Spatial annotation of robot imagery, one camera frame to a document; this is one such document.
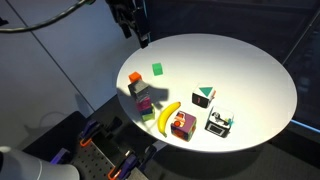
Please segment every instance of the yellow banana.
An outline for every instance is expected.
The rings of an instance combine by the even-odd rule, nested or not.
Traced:
[[[164,135],[164,137],[167,137],[165,130],[166,130],[166,124],[167,124],[168,118],[180,106],[181,106],[180,102],[174,102],[174,103],[170,104],[168,107],[166,107],[162,111],[162,113],[160,114],[160,116],[158,118],[158,130],[161,134]]]

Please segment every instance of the gray floor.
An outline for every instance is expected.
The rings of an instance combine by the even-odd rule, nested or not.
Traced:
[[[137,154],[142,154],[149,144],[156,141],[130,122],[116,96],[95,112],[92,118],[109,121],[114,116],[123,121],[123,125],[117,130],[114,137],[121,148],[131,147]],[[319,143],[311,143],[309,147],[309,141],[300,141],[304,137],[299,136],[301,138],[297,138],[297,143],[300,144],[294,144],[295,137],[291,137],[291,134],[296,135],[296,133],[292,132],[289,126],[285,131],[290,131],[290,133],[283,134],[284,137],[272,139],[255,148],[235,153],[204,154],[166,146],[149,161],[145,174],[151,180],[319,179],[320,166],[317,161],[312,163],[312,160],[308,162],[308,158],[304,158],[317,153],[309,150],[319,149]],[[286,145],[286,148],[279,147],[279,145]],[[306,154],[297,153],[302,152],[295,149],[299,145],[308,148],[305,150]]]

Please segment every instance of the white wall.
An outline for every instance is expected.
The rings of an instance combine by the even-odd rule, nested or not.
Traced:
[[[76,1],[10,0],[28,25],[51,18]],[[6,1],[0,17],[23,26]],[[125,39],[104,0],[31,33],[0,34],[0,145],[24,148],[73,111],[86,117],[116,94],[122,63],[139,47]]]

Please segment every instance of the white round table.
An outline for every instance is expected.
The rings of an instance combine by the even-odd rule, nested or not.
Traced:
[[[152,64],[161,63],[163,75],[154,76]],[[155,120],[143,122],[130,96],[128,76],[141,74],[144,82],[155,89],[151,94],[162,109]],[[215,98],[206,109],[191,101],[198,83],[216,89]],[[286,69],[272,56],[246,42],[209,34],[186,34],[167,37],[139,49],[122,65],[117,78],[118,98],[127,115],[143,131],[167,144],[180,148],[223,153],[257,146],[282,131],[290,122],[297,105],[297,93]],[[189,142],[171,134],[169,118],[165,138],[157,128],[161,110],[180,101],[178,110],[197,118],[196,130]],[[226,138],[205,130],[212,106],[234,113],[234,123]]]

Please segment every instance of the orange block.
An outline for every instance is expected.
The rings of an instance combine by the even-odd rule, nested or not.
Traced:
[[[139,73],[133,72],[132,74],[129,75],[129,79],[130,79],[130,82],[133,83],[137,80],[142,80],[142,77]]]

